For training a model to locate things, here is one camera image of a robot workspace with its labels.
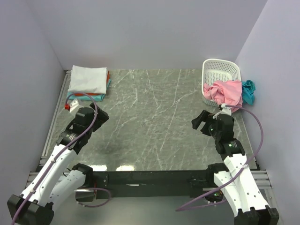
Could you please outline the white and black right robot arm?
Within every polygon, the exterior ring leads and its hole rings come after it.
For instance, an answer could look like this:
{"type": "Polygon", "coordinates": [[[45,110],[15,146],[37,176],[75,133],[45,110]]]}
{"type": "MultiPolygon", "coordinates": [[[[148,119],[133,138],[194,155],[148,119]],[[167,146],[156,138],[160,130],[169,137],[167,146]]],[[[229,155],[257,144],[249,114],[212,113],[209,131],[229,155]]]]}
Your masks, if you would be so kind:
{"type": "Polygon", "coordinates": [[[244,148],[234,137],[234,118],[203,110],[192,120],[193,129],[198,129],[201,123],[204,123],[201,132],[214,139],[223,160],[221,164],[208,166],[206,183],[219,187],[234,213],[234,224],[276,225],[278,210],[270,207],[256,184],[244,148]]]}

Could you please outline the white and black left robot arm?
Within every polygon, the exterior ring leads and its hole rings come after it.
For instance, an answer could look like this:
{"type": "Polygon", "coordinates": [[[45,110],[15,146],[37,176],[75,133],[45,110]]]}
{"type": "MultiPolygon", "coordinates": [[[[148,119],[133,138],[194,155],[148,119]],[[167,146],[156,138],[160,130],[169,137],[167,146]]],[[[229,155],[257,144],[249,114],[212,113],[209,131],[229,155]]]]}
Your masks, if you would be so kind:
{"type": "Polygon", "coordinates": [[[7,202],[12,224],[49,225],[55,210],[72,192],[90,190],[94,195],[99,190],[93,169],[84,164],[73,166],[62,181],[59,178],[109,116],[95,103],[88,107],[71,103],[65,108],[74,118],[59,135],[51,156],[22,193],[11,195],[7,202]]]}

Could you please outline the pink t shirt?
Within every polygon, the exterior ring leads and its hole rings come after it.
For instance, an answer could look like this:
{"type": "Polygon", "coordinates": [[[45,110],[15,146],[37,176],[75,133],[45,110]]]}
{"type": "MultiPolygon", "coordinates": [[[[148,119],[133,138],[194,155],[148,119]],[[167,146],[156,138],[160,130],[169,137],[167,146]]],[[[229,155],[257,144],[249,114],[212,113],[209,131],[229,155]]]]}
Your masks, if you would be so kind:
{"type": "Polygon", "coordinates": [[[242,83],[240,80],[226,82],[217,80],[211,86],[203,86],[203,95],[207,100],[212,100],[217,105],[233,105],[242,107],[242,83]]]}

